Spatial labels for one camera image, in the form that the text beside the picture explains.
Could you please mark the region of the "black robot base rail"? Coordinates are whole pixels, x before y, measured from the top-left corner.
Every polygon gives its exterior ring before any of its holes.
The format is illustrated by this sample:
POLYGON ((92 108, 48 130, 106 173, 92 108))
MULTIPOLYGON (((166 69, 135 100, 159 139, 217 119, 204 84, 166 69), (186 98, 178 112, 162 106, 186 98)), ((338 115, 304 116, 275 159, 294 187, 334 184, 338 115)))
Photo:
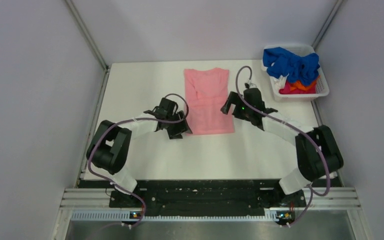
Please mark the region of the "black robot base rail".
POLYGON ((145 217, 263 216, 269 208, 304 208, 303 190, 286 195, 278 179, 139 180, 133 196, 107 180, 81 180, 80 189, 112 190, 110 208, 142 208, 145 217))

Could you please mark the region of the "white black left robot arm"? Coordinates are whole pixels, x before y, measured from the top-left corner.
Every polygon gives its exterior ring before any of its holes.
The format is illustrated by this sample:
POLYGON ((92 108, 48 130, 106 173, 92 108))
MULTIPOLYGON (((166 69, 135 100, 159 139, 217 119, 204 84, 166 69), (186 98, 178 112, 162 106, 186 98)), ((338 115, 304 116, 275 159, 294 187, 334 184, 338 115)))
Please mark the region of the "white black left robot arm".
POLYGON ((85 154, 87 169, 94 176, 108 181, 121 193, 121 200, 129 207, 140 203, 142 212, 147 209, 141 194, 135 190, 137 180, 126 167, 131 141, 162 130, 167 131, 170 139, 180 139, 183 133, 192 133, 187 122, 190 107, 185 98, 180 99, 184 110, 165 96, 153 109, 136 117, 119 122, 103 120, 92 137, 85 154))

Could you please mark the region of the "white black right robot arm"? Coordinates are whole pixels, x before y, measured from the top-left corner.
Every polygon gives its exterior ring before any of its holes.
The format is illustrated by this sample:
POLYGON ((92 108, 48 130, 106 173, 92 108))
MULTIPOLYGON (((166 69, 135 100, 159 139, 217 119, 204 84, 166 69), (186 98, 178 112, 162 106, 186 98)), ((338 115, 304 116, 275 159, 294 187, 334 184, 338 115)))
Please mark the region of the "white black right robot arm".
POLYGON ((258 88, 246 89, 243 94, 231 91, 221 112, 227 115, 232 105, 235 118, 248 121, 295 147, 297 167, 276 183, 271 202, 287 206, 293 200, 294 193, 343 167, 343 157, 328 126, 308 126, 266 107, 258 88))

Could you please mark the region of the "pink t-shirt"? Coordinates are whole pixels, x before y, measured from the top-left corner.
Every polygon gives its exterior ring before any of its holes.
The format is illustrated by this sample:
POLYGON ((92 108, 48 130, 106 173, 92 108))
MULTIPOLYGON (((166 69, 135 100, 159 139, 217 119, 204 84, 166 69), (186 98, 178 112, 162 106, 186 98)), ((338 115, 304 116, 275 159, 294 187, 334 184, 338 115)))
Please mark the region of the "pink t-shirt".
POLYGON ((228 98, 228 69, 185 69, 186 118, 193 135, 219 135, 235 132, 233 117, 221 112, 228 98))

